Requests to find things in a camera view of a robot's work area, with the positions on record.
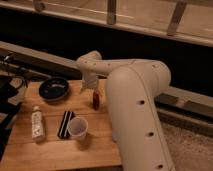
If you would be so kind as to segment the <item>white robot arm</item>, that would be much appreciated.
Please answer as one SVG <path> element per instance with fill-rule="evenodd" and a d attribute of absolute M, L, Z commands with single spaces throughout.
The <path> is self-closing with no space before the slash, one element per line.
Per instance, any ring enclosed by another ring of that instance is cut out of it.
<path fill-rule="evenodd" d="M 104 60 L 97 51 L 76 60 L 82 88 L 96 89 L 105 76 L 105 94 L 112 130 L 124 171 L 176 171 L 154 98 L 170 84 L 171 73 L 161 61 Z"/>

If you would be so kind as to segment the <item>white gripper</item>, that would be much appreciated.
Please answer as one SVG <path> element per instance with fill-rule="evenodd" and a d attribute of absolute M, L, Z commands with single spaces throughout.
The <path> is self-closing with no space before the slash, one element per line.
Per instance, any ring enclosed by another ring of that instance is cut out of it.
<path fill-rule="evenodd" d="M 85 89 L 95 89 L 96 94 L 100 94 L 98 87 L 98 76 L 94 72 L 84 72 L 82 75 L 82 86 L 80 92 Z"/>

